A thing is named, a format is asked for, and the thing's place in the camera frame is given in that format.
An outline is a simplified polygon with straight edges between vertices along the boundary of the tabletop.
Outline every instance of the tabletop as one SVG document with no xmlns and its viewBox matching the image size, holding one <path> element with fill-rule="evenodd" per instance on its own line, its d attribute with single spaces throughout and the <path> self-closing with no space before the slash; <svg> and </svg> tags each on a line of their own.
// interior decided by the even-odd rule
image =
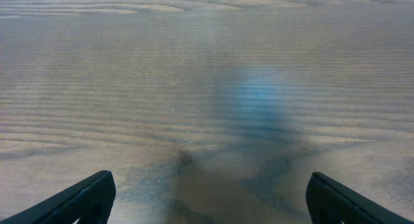
<svg viewBox="0 0 414 224">
<path fill-rule="evenodd" d="M 110 170 L 109 223 L 310 223 L 315 171 L 414 220 L 412 2 L 0 0 L 0 219 Z"/>
</svg>

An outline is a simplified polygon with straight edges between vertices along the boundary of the wooden surface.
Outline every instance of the wooden surface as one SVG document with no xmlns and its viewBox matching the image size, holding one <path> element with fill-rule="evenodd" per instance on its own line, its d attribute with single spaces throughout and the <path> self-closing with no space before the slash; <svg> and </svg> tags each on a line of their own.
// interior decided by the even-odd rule
<svg viewBox="0 0 414 224">
<path fill-rule="evenodd" d="M 414 220 L 409 2 L 0 0 L 0 219 L 110 170 L 110 223 L 310 223 L 314 171 Z"/>
</svg>

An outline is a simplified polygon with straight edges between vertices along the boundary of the brown wood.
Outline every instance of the brown wood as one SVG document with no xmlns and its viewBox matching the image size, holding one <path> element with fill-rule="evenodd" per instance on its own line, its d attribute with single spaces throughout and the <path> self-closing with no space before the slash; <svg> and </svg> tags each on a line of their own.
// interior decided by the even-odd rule
<svg viewBox="0 0 414 224">
<path fill-rule="evenodd" d="M 110 170 L 110 223 L 309 223 L 321 171 L 414 220 L 414 7 L 386 1 L 0 0 L 0 218 Z"/>
</svg>

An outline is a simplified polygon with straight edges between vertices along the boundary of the gray wooden surface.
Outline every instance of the gray wooden surface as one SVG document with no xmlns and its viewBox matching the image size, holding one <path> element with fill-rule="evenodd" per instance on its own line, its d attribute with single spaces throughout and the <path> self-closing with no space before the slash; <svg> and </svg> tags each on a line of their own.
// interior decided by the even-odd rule
<svg viewBox="0 0 414 224">
<path fill-rule="evenodd" d="M 110 223 L 309 223 L 313 171 L 414 220 L 409 2 L 0 0 L 0 219 L 110 170 Z"/>
</svg>

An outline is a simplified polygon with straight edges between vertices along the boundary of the black object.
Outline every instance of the black object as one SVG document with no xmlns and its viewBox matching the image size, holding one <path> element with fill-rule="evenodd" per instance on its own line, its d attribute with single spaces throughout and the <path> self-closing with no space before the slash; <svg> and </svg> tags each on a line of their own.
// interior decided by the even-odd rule
<svg viewBox="0 0 414 224">
<path fill-rule="evenodd" d="M 116 194 L 111 172 L 98 172 L 0 224 L 106 224 Z"/>
<path fill-rule="evenodd" d="M 306 203 L 314 224 L 414 224 L 320 172 L 310 178 Z"/>
</svg>

